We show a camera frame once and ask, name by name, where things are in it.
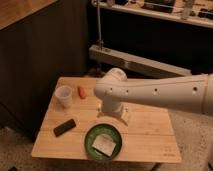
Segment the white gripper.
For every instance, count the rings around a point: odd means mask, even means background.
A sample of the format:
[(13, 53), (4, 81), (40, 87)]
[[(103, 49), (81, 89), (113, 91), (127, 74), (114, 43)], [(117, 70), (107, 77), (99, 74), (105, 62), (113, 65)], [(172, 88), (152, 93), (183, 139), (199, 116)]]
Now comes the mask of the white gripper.
[(117, 101), (103, 101), (101, 112), (114, 117), (120, 117), (123, 113), (123, 104)]

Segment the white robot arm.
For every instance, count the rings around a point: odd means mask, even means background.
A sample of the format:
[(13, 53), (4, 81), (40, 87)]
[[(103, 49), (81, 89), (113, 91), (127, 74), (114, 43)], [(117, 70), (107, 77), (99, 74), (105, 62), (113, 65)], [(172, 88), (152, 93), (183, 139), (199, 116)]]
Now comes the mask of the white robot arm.
[(213, 116), (213, 74), (128, 81), (112, 68), (94, 86), (102, 110), (118, 112), (122, 102), (163, 107)]

